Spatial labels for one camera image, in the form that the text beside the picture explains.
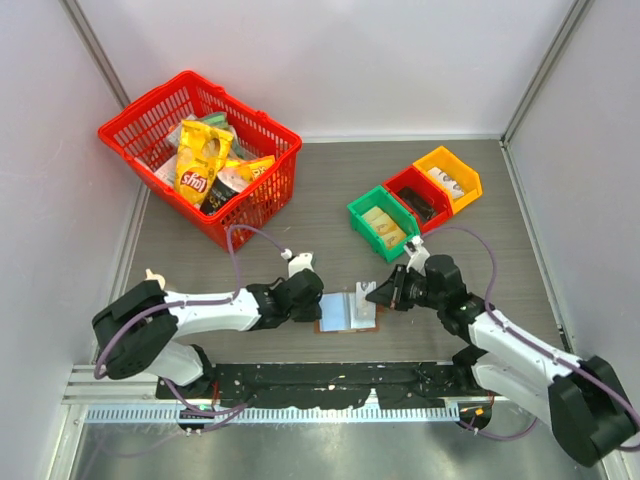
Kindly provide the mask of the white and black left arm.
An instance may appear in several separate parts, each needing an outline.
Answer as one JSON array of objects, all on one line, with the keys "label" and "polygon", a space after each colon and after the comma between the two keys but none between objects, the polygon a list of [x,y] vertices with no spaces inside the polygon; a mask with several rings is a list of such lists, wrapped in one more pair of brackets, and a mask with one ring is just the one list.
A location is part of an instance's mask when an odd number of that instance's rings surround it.
[{"label": "white and black left arm", "polygon": [[202,398],[213,389],[215,367],[201,347],[181,344],[179,338],[275,329],[287,321],[313,322],[321,317],[323,289],[311,269],[224,294],[187,295],[163,289],[156,278],[146,279],[93,318],[100,348],[96,377],[124,380],[149,373],[162,382],[160,398],[173,391]]}]

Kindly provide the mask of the brown leather card holder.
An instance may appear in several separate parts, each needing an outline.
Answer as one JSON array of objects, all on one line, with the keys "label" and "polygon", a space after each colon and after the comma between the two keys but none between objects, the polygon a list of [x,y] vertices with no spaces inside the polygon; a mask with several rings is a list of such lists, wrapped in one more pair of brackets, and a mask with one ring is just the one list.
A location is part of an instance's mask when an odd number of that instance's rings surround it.
[{"label": "brown leather card holder", "polygon": [[328,334],[378,331],[377,318],[373,328],[356,327],[354,322],[354,297],[354,292],[324,295],[320,301],[322,317],[315,322],[315,332]]}]

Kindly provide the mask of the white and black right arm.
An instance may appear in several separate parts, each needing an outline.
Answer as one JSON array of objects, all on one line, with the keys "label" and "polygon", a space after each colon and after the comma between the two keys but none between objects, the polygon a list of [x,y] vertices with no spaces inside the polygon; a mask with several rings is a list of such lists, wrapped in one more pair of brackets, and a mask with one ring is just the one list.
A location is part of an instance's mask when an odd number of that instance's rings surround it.
[{"label": "white and black right arm", "polygon": [[451,371],[455,389],[507,397],[546,424],[582,466],[626,449],[639,431],[639,414],[608,362],[554,349],[518,327],[467,290],[448,255],[427,258],[421,269],[396,266],[366,298],[392,310],[434,310],[443,327],[467,344],[457,355],[465,361]]}]

